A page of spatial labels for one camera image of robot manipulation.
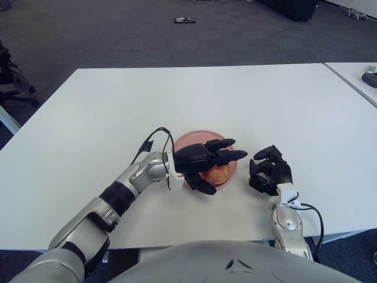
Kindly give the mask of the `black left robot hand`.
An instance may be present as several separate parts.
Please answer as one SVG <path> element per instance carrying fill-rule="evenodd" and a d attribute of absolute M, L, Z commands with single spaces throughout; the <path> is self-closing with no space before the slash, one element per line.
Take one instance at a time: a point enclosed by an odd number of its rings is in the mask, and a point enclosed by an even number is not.
<path fill-rule="evenodd" d="M 217 190 L 212 181 L 201 176 L 211 169 L 222 169 L 231 162 L 247 156 L 244 150 L 229 150 L 234 139 L 214 139 L 205 144 L 196 143 L 183 147 L 173 153 L 174 168 L 184 176 L 184 181 L 192 190 L 206 195 L 214 195 Z"/>

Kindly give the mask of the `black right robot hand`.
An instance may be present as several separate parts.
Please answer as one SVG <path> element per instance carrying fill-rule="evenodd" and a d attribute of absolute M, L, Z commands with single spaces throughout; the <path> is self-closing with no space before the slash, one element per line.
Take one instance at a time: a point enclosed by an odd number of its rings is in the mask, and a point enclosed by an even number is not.
<path fill-rule="evenodd" d="M 250 160 L 249 173 L 249 186 L 270 196 L 267 201 L 269 210 L 290 206 L 299 196 L 293 188 L 291 168 L 274 145 L 254 155 Z"/>

